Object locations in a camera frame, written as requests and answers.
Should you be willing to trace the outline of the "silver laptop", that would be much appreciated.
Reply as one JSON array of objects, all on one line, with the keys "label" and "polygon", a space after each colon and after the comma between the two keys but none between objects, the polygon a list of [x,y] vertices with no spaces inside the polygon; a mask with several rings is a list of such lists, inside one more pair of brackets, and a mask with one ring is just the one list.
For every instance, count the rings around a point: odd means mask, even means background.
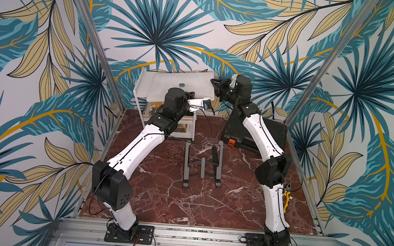
[{"label": "silver laptop", "polygon": [[147,94],[147,100],[162,102],[170,88],[181,88],[185,92],[195,92],[195,99],[209,98],[213,101],[215,92],[210,82],[213,78],[212,72],[156,74]]}]

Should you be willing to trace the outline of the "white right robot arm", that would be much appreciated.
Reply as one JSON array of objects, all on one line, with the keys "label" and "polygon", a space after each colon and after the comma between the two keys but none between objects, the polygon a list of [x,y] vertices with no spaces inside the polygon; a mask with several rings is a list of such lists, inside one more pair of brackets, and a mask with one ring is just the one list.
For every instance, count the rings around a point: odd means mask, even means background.
[{"label": "white right robot arm", "polygon": [[251,101],[251,80],[242,75],[231,79],[211,79],[214,94],[233,105],[242,125],[250,133],[263,163],[255,170],[265,197],[266,218],[263,246],[291,246],[289,224],[284,217],[284,181],[291,161],[265,126],[261,112]]}]

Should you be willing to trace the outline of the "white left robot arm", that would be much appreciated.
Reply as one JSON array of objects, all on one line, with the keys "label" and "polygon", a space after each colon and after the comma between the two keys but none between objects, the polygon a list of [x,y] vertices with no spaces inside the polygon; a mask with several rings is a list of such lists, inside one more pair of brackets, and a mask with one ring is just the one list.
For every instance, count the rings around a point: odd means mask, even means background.
[{"label": "white left robot arm", "polygon": [[129,179],[144,158],[174,132],[185,115],[192,112],[188,101],[194,96],[194,92],[170,88],[164,104],[151,116],[143,131],[116,156],[93,166],[93,193],[110,211],[118,231],[128,240],[138,229],[138,219],[129,202],[133,193]]}]

